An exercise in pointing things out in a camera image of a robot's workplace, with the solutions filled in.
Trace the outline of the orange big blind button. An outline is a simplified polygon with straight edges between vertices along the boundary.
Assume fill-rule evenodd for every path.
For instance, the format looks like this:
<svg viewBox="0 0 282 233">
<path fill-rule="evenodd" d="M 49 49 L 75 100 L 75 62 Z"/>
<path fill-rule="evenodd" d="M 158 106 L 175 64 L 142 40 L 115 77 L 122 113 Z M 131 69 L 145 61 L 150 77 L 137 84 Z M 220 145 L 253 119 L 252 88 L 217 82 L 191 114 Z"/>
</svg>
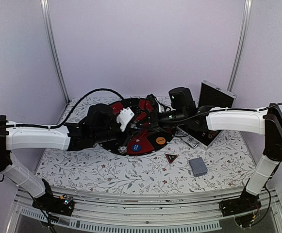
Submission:
<svg viewBox="0 0 282 233">
<path fill-rule="evenodd" d="M 156 143 L 158 145 L 164 145 L 166 143 L 166 139 L 164 137 L 157 137 L 156 138 Z"/>
</svg>

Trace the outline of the blue small blind button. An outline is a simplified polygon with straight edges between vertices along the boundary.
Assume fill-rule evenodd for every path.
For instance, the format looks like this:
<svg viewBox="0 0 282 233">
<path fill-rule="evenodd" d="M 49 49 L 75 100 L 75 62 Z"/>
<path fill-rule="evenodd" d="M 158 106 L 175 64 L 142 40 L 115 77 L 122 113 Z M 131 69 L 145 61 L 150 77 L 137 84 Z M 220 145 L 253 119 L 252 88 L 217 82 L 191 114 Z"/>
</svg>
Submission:
<svg viewBox="0 0 282 233">
<path fill-rule="evenodd" d="M 140 144 L 133 144 L 131 145 L 131 151 L 132 152 L 139 152 L 141 150 L 141 145 Z"/>
</svg>

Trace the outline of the blue ten poker chip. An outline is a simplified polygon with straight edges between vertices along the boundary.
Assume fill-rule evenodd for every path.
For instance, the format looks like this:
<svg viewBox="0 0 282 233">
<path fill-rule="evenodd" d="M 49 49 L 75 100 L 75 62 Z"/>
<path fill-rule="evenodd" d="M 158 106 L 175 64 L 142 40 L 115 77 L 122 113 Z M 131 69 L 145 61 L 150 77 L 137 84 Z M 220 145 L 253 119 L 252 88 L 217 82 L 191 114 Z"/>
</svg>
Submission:
<svg viewBox="0 0 282 233">
<path fill-rule="evenodd" d="M 118 147 L 118 152 L 120 154 L 126 154 L 127 153 L 127 146 L 120 146 L 120 147 Z"/>
</svg>

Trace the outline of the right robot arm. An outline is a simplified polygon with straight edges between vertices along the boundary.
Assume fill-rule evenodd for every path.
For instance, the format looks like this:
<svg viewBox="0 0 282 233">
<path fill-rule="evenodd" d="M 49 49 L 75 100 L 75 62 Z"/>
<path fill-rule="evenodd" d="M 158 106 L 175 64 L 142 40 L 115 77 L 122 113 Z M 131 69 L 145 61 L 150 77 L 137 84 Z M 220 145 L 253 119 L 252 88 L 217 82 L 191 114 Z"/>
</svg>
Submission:
<svg viewBox="0 0 282 233">
<path fill-rule="evenodd" d="M 265 148 L 257 167 L 237 200 L 236 207 L 246 212 L 255 204 L 266 182 L 282 161 L 282 112 L 280 104 L 271 103 L 257 109 L 221 108 L 205 105 L 196 108 L 188 88 L 178 87 L 169 91 L 172 110 L 159 112 L 159 102 L 147 95 L 144 111 L 149 115 L 146 123 L 154 129 L 184 126 L 192 131 L 239 131 L 265 136 Z"/>
</svg>

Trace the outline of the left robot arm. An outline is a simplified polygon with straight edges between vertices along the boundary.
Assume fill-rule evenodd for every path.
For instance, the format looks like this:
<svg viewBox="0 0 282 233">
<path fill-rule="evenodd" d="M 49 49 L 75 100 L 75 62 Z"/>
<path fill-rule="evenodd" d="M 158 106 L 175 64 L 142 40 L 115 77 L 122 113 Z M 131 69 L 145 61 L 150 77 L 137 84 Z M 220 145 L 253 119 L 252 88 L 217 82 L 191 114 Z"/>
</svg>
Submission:
<svg viewBox="0 0 282 233">
<path fill-rule="evenodd" d="M 112 107 L 106 104 L 91 106 L 79 123 L 60 125 L 19 124 L 0 115 L 0 173 L 34 198 L 39 198 L 39 203 L 52 211 L 58 205 L 56 197 L 47 192 L 45 182 L 33 175 L 12 151 L 25 148 L 80 151 L 91 148 L 98 143 L 119 139 L 135 116 L 129 107 L 114 115 Z"/>
</svg>

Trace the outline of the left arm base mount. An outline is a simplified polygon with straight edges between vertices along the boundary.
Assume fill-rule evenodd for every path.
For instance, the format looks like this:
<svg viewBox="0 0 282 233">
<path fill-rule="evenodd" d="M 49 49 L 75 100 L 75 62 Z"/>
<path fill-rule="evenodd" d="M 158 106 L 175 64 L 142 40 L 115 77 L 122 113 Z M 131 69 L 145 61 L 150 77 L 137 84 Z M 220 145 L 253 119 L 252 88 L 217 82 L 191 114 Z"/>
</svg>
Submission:
<svg viewBox="0 0 282 233">
<path fill-rule="evenodd" d="M 67 194 L 55 197 L 49 183 L 45 179 L 42 179 L 42 182 L 45 185 L 45 194 L 39 198 L 34 198 L 32 207 L 50 213 L 72 216 L 75 205 L 73 197 Z"/>
</svg>

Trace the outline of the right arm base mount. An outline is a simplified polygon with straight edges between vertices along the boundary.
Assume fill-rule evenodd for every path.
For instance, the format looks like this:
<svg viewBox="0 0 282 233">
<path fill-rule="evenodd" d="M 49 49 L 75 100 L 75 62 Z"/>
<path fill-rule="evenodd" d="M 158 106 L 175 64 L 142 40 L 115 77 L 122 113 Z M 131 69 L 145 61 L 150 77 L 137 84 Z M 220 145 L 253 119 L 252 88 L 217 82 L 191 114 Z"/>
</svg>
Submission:
<svg viewBox="0 0 282 233">
<path fill-rule="evenodd" d="M 266 185 L 264 185 L 264 189 L 268 193 L 269 202 L 262 217 L 259 215 L 262 207 L 259 195 L 254 196 L 249 194 L 246 191 L 246 187 L 242 190 L 240 197 L 234 199 L 223 199 L 218 205 L 219 210 L 222 212 L 223 216 L 232 216 L 252 211 L 251 214 L 234 218 L 236 225 L 241 229 L 251 228 L 263 221 L 269 212 L 271 205 L 271 193 Z"/>
</svg>

